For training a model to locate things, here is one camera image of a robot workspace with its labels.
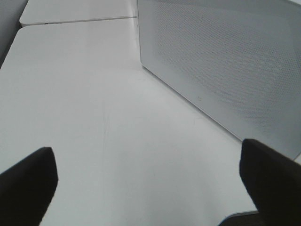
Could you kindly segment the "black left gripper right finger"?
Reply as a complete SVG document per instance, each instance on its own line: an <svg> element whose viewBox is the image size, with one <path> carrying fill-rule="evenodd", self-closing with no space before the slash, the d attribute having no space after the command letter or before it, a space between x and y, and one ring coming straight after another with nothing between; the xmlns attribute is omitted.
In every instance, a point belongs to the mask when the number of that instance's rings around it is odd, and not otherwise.
<svg viewBox="0 0 301 226"><path fill-rule="evenodd" d="M239 174L266 225L301 224L299 164L255 139L245 139Z"/></svg>

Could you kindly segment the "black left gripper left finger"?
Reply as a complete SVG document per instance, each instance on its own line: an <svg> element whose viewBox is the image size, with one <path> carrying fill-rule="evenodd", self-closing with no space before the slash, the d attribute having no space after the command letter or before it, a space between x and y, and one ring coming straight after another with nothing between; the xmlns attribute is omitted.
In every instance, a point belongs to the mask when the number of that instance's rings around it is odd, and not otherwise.
<svg viewBox="0 0 301 226"><path fill-rule="evenodd" d="M53 149L42 147L0 175L0 224L40 225L58 185Z"/></svg>

